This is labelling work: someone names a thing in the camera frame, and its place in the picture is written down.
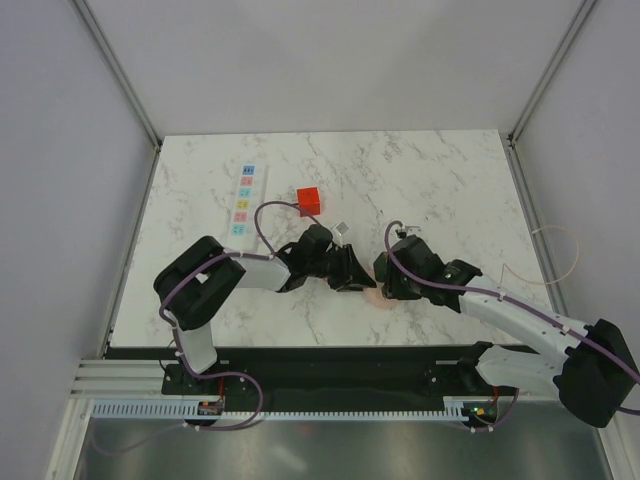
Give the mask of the pink round socket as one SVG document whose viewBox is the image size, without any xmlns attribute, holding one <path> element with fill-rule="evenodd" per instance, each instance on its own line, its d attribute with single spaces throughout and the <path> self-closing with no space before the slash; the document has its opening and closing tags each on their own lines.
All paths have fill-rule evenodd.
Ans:
<svg viewBox="0 0 640 480">
<path fill-rule="evenodd" d="M 379 288 L 365 289 L 363 295 L 365 299 L 376 308 L 391 309 L 397 304 L 396 300 L 387 299 Z"/>
</svg>

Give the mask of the red cube socket adapter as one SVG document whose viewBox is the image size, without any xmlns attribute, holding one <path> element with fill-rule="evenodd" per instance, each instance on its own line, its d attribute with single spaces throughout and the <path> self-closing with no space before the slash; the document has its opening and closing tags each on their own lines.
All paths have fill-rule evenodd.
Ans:
<svg viewBox="0 0 640 480">
<path fill-rule="evenodd" d="M 305 187 L 296 190 L 297 206 L 300 207 L 299 215 L 317 216 L 322 212 L 320 191 L 317 187 Z"/>
</svg>

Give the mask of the white power strip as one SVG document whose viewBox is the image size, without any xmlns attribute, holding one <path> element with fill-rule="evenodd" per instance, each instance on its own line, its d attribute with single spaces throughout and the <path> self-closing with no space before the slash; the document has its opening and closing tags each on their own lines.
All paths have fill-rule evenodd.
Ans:
<svg viewBox="0 0 640 480">
<path fill-rule="evenodd" d="M 245 163 L 240 166 L 224 242 L 231 250 L 255 253 L 258 249 L 254 215 L 256 209 L 265 202 L 268 170 L 265 163 Z"/>
</svg>

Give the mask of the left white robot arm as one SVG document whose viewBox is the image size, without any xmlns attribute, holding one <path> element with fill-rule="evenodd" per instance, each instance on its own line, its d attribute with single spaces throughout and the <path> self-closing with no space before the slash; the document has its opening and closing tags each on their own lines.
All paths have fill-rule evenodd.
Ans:
<svg viewBox="0 0 640 480">
<path fill-rule="evenodd" d="M 159 314 L 171 326 L 186 366 L 185 382 L 198 393 L 211 392 L 218 385 L 218 355 L 210 322 L 234 290 L 288 293 L 309 278 L 324 280 L 337 292 L 376 287 L 353 247 L 337 244 L 331 231 L 317 224 L 270 255 L 228 251 L 212 236 L 192 244 L 153 282 Z"/>
</svg>

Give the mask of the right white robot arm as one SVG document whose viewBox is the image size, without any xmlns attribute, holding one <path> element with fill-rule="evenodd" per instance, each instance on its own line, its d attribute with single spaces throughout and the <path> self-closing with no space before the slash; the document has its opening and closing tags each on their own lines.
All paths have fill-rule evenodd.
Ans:
<svg viewBox="0 0 640 480">
<path fill-rule="evenodd" d="M 374 262 L 382 294 L 393 300 L 426 299 L 507 333 L 527 346 L 516 351 L 475 344 L 475 354 L 458 368 L 458 381 L 477 394 L 490 385 L 555 398 L 572 415 L 606 427 L 639 382 L 639 370 L 621 330 L 600 319 L 594 324 L 541 309 L 499 286 L 459 259 L 443 262 L 424 240 L 406 235 L 388 244 Z"/>
</svg>

